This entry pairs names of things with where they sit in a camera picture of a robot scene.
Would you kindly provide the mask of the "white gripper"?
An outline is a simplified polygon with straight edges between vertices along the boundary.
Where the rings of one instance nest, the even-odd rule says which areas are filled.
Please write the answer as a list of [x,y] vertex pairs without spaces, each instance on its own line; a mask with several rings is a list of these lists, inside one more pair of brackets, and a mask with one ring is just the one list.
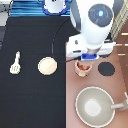
[[95,61],[100,57],[108,57],[112,53],[114,46],[115,42],[107,39],[97,53],[89,54],[86,45],[71,36],[66,45],[66,56],[70,57],[72,60]]

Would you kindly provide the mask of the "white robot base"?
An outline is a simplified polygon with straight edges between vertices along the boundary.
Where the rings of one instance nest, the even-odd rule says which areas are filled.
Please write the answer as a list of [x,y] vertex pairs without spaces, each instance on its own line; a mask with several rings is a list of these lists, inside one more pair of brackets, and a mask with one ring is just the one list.
[[61,15],[66,11],[65,0],[44,0],[44,12],[48,15]]

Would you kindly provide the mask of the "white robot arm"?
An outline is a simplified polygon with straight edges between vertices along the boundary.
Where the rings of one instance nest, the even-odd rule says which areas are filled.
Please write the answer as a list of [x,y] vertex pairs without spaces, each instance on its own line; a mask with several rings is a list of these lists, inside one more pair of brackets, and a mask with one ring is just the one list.
[[109,55],[114,43],[105,42],[114,19],[114,0],[73,0],[70,5],[70,20],[78,31],[69,37],[67,57]]

